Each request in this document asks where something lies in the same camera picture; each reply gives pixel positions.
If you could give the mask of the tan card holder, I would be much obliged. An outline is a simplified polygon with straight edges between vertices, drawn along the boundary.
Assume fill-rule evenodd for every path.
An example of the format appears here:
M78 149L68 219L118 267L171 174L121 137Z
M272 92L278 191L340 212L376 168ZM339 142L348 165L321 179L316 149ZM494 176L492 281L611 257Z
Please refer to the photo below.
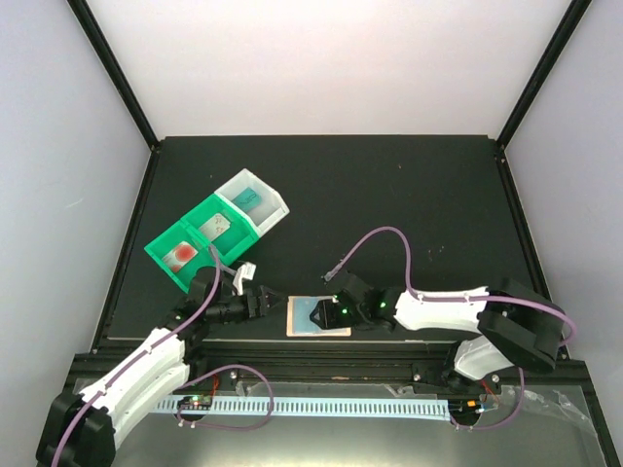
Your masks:
M320 332L311 335L295 335L292 332L292 321L291 321L291 306L292 306L292 298L293 297L308 297L308 296L290 296L288 298L287 303L287 312L286 312L286 336L288 338L310 338L310 337L350 337L351 329L350 328L340 328L340 329L331 329L331 330L323 330ZM321 300L332 300L329 296L319 296Z

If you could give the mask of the teal VIP credit card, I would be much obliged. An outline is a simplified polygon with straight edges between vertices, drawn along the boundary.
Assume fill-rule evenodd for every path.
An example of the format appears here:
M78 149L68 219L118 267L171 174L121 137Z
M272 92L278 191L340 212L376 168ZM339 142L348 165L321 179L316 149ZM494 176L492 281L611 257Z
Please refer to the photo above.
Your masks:
M236 195L232 203L244 213L248 213L262 203L262 197L250 187L246 187Z

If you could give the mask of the floral card in bin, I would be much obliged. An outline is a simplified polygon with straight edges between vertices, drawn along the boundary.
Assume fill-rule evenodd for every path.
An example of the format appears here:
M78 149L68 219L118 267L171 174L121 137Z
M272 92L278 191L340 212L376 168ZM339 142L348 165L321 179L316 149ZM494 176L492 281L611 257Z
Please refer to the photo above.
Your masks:
M199 231L209 241L214 241L224 234L231 226L231 222L221 213L215 213L199 226Z

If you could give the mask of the red dot card in bin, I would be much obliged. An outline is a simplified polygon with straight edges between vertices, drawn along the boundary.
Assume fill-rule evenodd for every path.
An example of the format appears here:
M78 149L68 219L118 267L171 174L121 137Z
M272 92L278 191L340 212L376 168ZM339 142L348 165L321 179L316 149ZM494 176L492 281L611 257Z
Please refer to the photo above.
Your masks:
M198 254L198 250L189 242L181 241L163 257L166 267L173 273L180 272Z

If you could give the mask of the green bin middle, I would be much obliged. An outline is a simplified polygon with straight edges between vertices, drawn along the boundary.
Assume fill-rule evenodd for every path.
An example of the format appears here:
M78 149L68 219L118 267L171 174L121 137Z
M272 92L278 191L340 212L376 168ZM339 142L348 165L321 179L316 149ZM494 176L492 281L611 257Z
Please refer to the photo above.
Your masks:
M250 219L231 202L212 194L182 216L181 220L206 247L213 245L221 262L229 266L258 240Z

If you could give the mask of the green bin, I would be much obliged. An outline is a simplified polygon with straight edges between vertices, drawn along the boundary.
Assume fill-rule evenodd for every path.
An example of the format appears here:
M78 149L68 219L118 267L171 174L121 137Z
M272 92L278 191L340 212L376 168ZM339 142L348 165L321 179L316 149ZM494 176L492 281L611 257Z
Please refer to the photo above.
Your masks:
M213 245L221 262L229 266L258 240L250 219L231 202L212 194L182 216L181 220L206 247Z
M150 241L144 250L184 293L199 269L215 266L215 256L225 265L223 255L211 241L182 220Z

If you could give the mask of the white translucent bin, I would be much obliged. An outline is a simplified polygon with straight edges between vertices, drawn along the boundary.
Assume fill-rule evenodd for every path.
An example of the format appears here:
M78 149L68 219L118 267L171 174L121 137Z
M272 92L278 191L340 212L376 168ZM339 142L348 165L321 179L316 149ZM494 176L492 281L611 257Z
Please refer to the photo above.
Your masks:
M259 237L290 212L280 193L246 168L221 185L215 194L236 208Z

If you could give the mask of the green bin near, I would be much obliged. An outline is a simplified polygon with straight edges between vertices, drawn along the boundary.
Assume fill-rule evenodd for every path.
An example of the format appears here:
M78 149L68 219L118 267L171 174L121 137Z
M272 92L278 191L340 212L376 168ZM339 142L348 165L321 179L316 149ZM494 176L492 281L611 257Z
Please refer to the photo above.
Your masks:
M199 269L215 266L215 256L225 265L223 255L211 241L182 220L150 241L144 250L184 293Z

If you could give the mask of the left controller board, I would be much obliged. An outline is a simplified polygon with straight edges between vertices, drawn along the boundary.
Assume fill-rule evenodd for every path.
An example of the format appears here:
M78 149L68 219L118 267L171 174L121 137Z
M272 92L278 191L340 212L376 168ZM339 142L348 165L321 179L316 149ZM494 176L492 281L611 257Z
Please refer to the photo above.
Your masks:
M211 408L213 397L211 395L187 395L177 403L177 409L184 411L208 411Z

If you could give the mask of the controller board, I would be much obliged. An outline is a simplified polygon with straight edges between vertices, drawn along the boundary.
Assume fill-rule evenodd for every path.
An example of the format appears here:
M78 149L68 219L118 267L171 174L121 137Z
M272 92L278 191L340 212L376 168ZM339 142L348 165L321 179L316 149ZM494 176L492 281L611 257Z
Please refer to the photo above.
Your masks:
M498 408L495 399L456 399L448 401L449 412L455 414L485 413Z
M211 395L187 395L177 403L177 409L184 411L208 411L211 408L213 397Z

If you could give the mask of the right controller board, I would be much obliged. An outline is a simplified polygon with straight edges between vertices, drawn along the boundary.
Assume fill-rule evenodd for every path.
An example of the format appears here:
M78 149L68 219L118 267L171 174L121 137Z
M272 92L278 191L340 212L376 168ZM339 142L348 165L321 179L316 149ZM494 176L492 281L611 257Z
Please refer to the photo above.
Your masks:
M495 399L456 399L448 401L449 412L455 414L485 413L498 408Z

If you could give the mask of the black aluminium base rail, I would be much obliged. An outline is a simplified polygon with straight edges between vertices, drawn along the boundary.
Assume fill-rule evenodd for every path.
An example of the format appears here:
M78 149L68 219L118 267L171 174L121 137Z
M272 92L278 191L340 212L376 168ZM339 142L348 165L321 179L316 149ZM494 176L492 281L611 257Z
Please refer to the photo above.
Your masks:
M191 351L194 376L245 365L270 382L422 383L454 348L444 341L205 340Z

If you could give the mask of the right black frame post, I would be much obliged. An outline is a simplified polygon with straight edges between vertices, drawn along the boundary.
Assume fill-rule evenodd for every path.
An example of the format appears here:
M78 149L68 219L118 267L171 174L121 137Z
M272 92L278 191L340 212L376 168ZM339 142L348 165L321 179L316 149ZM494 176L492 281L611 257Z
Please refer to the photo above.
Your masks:
M496 145L502 150L508 147L591 4L591 0L572 0L569 2L564 15L496 139Z

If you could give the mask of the black frame post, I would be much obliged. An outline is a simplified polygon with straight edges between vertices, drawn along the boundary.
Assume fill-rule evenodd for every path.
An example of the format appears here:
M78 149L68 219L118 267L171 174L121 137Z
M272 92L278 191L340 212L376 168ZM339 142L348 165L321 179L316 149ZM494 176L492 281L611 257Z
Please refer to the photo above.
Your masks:
M572 0L569 2L564 15L496 139L496 145L502 150L508 147L591 4L591 0Z
M128 81L128 78L126 77L122 66L106 39L89 3L85 0L68 0L67 4L76 20L79 22L145 143L151 150L154 150L159 146L160 141L155 131L152 129L152 126L150 125L148 118Z

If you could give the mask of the left black frame post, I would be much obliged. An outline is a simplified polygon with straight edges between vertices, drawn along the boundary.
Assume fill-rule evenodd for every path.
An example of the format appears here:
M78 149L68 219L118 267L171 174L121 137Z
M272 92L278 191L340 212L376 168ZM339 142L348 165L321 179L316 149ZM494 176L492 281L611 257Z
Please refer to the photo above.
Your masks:
M160 141L155 131L152 129L152 126L150 125L148 118L128 81L128 78L126 77L122 66L106 39L89 3L85 0L68 0L67 4L76 20L79 22L145 143L151 150L154 150L159 146Z

